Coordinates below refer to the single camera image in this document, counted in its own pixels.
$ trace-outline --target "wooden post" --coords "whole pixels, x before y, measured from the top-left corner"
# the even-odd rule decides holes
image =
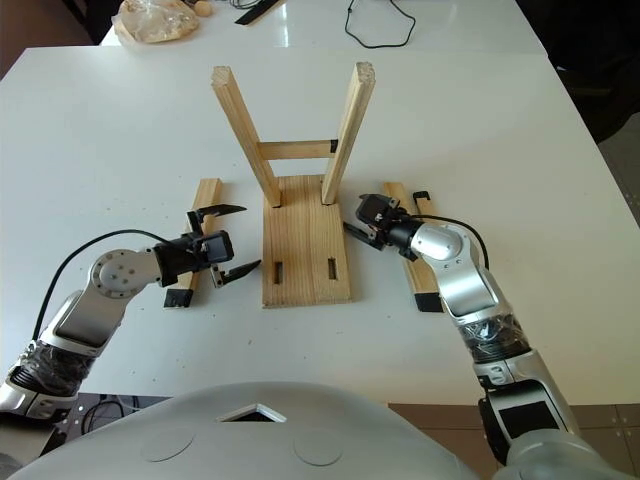
[[[198,191],[196,197],[193,200],[192,210],[198,208],[208,207],[218,203],[220,198],[220,189],[222,182],[218,178],[202,178],[198,185]],[[205,235],[213,233],[214,230],[214,217],[205,217],[202,224],[202,231]],[[165,308],[186,308],[191,304],[191,297],[198,286],[198,279],[200,272],[192,273],[187,272],[178,276],[178,283],[167,290],[167,294],[164,299]]]
[[[386,195],[400,200],[400,206],[404,207],[409,214],[415,215],[418,213],[402,183],[385,182],[384,192]],[[434,215],[428,198],[418,198],[416,203],[418,203],[419,213]],[[431,267],[422,260],[410,262],[403,259],[403,264],[418,310],[421,312],[442,312],[438,284]]]
[[[330,205],[336,200],[342,175],[349,161],[349,155],[351,155],[375,84],[376,76],[373,65],[369,62],[356,63],[338,133],[338,148],[333,159],[329,160],[327,173],[322,184],[322,203],[325,205]]]
[[[236,134],[247,160],[249,160],[249,165],[251,165],[258,183],[262,187],[264,196],[272,207],[279,207],[280,189],[278,188],[278,182],[273,175],[269,162],[260,153],[258,133],[253,126],[231,68],[215,67],[213,69],[212,86],[224,113],[227,115],[231,128]]]

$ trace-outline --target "plastic bag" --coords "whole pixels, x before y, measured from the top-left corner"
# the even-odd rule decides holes
[[[122,43],[176,40],[199,24],[196,14],[181,0],[124,0],[112,21]]]

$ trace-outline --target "floor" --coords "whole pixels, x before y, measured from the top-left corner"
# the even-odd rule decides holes
[[[640,113],[598,148],[640,226]]]
[[[82,435],[85,428],[96,430],[121,417],[135,413],[134,397],[81,393],[69,417],[58,424],[67,441]],[[166,397],[135,397],[139,408],[147,408]],[[105,403],[92,408],[99,402]],[[425,435],[455,453],[481,478],[491,478],[499,464],[487,445],[480,414],[474,406],[390,404]],[[640,476],[640,404],[589,405],[573,407],[584,439],[617,470]]]

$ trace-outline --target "wooden plank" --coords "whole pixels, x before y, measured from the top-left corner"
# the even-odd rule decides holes
[[[338,148],[327,168],[322,185],[322,203],[331,205],[336,200],[342,175],[349,161],[356,135],[367,111],[371,92],[376,84],[373,65],[369,62],[358,62],[353,70],[351,83],[347,92],[342,123],[338,133]]]
[[[402,183],[385,182],[383,187],[385,194],[400,200],[400,206],[404,207],[411,215],[418,213],[416,206],[411,201],[411,197],[407,195]],[[417,201],[420,205],[419,213],[425,215],[433,214],[431,202],[427,198],[420,198]],[[436,283],[431,267],[420,259],[415,262],[403,259],[402,262],[407,280],[409,281],[409,287],[416,299],[418,310],[421,312],[442,312],[443,309],[438,284]]]
[[[265,160],[290,158],[332,158],[332,142],[337,140],[308,140],[302,142],[260,142],[260,154]]]
[[[222,182],[219,178],[202,178],[193,200],[192,210],[208,207],[219,203],[220,190]],[[202,224],[202,231],[208,235],[215,231],[215,218],[213,216],[205,217]],[[165,308],[188,307],[191,304],[193,293],[198,287],[198,279],[200,273],[184,273],[178,276],[178,283],[167,290],[164,306]]]
[[[264,196],[272,207],[280,205],[280,190],[273,170],[260,153],[258,143],[260,139],[256,132],[251,116],[247,110],[236,79],[229,67],[215,67],[212,76],[213,90],[218,101],[227,115],[231,129],[249,160],[249,165],[258,179]]]
[[[322,178],[279,177],[282,206],[271,208],[265,202],[265,308],[351,301],[340,206],[320,203]]]

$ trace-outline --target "wooden base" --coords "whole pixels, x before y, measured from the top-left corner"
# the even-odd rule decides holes
[[[385,182],[384,192],[385,195],[400,200],[400,206],[404,207],[411,215],[416,215],[417,213],[435,215],[431,202],[427,198],[418,199],[419,212],[416,211],[416,207],[410,200],[409,195],[407,195],[402,183]],[[404,264],[407,280],[416,300],[418,310],[421,312],[442,312],[438,284],[431,267],[420,259],[415,262],[403,259],[402,263]]]
[[[340,205],[322,205],[323,175],[278,177],[281,206],[264,202],[262,305],[345,303],[351,285]]]

